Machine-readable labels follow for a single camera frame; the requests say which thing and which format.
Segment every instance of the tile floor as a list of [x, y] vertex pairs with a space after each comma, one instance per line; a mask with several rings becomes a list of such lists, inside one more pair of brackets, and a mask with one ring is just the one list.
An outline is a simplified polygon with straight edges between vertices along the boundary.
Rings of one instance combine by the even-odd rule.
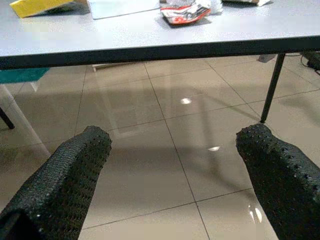
[[[257, 58], [55, 67], [0, 85], [16, 125], [0, 121], [0, 210], [60, 143], [97, 125], [112, 151], [81, 240], [276, 240], [235, 147], [236, 132], [259, 121], [275, 64]], [[266, 122], [318, 166], [319, 88], [288, 56]]]

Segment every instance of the red and white package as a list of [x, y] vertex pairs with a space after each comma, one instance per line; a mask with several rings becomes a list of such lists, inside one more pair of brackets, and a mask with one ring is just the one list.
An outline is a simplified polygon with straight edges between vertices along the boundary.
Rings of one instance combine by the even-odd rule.
[[211, 1], [195, 0], [191, 5], [162, 7], [160, 11], [170, 24], [190, 24], [210, 14]]

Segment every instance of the teal object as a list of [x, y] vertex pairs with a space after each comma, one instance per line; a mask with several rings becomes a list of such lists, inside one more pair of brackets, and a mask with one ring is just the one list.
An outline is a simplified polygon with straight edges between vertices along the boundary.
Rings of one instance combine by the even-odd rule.
[[38, 81], [50, 68], [24, 68], [0, 70], [0, 84], [15, 84]]

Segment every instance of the table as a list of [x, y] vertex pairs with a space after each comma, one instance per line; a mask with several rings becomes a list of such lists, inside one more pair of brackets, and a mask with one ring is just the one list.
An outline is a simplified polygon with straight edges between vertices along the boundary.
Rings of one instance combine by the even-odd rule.
[[20, 19], [10, 2], [0, 1], [0, 69], [278, 54], [262, 123], [285, 53], [320, 50], [319, 0], [227, 3], [222, 15], [183, 27], [170, 27], [159, 10], [99, 20], [83, 12]]

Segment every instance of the yellow box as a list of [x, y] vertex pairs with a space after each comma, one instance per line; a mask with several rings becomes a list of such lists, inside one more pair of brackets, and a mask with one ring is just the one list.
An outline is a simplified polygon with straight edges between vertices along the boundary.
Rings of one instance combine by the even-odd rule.
[[18, 0], [10, 3], [10, 6], [20, 18], [24, 18], [69, 2], [73, 0]]

